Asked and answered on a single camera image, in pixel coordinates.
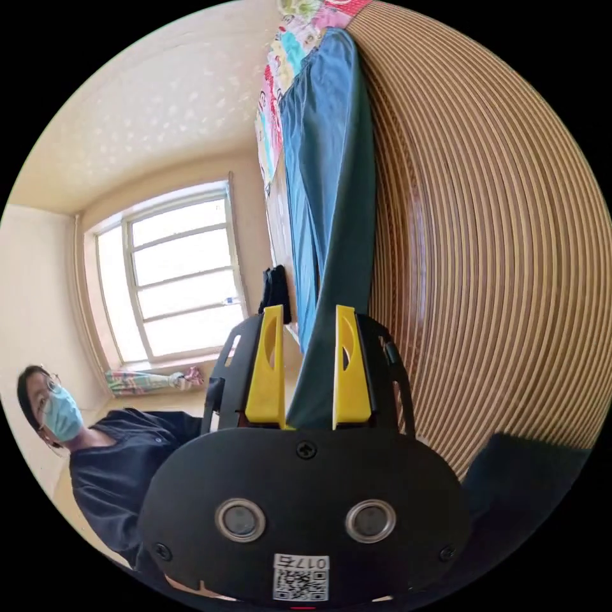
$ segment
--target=screw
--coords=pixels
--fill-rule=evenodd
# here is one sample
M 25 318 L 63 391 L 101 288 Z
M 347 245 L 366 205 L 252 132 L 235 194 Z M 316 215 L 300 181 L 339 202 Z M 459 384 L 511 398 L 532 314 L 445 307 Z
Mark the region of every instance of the screw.
M 154 546 L 154 551 L 162 561 L 170 561 L 172 559 L 172 553 L 165 544 L 156 544 Z
M 312 459 L 317 454 L 317 447 L 312 442 L 300 442 L 296 451 L 300 459 Z
M 455 549 L 447 546 L 440 551 L 440 561 L 450 561 L 455 556 Z

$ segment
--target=label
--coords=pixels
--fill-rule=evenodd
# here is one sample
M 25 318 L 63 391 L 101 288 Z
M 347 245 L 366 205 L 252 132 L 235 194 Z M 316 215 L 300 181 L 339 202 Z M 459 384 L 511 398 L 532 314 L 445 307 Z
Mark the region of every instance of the label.
M 329 582 L 329 557 L 274 555 L 272 599 L 276 601 L 327 601 Z

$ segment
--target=yellow plastic clip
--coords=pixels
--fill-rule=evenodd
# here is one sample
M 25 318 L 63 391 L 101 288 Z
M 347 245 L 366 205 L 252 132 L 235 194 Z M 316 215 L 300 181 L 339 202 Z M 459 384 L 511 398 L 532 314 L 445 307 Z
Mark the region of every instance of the yellow plastic clip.
M 366 423 L 372 415 L 355 309 L 336 306 L 333 429 Z
M 263 311 L 245 415 L 251 423 L 285 429 L 282 305 Z

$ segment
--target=black cloth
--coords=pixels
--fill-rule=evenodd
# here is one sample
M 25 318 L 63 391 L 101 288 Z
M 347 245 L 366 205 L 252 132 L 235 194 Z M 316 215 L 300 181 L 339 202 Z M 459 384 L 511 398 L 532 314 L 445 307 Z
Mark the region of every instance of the black cloth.
M 282 305 L 282 322 L 291 322 L 291 306 L 289 304 L 289 287 L 287 275 L 283 266 L 268 268 L 263 273 L 263 297 L 259 303 L 258 314 L 263 314 L 269 306 Z
M 472 520 L 465 550 L 439 583 L 412 595 L 403 610 L 426 606 L 466 587 L 511 555 L 557 507 L 588 454 L 493 435 L 463 481 Z
M 116 441 L 70 456 L 76 504 L 94 533 L 138 572 L 166 583 L 143 548 L 138 515 L 149 483 L 179 447 L 200 435 L 201 418 L 179 411 L 111 411 L 93 428 Z

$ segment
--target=ceiling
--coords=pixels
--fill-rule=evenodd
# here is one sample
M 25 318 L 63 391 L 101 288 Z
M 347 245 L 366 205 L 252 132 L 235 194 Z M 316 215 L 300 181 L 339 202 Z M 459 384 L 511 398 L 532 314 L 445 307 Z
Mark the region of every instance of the ceiling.
M 121 184 L 255 143 L 276 0 L 238 0 L 175 21 L 88 79 L 32 149 L 11 204 L 72 214 Z

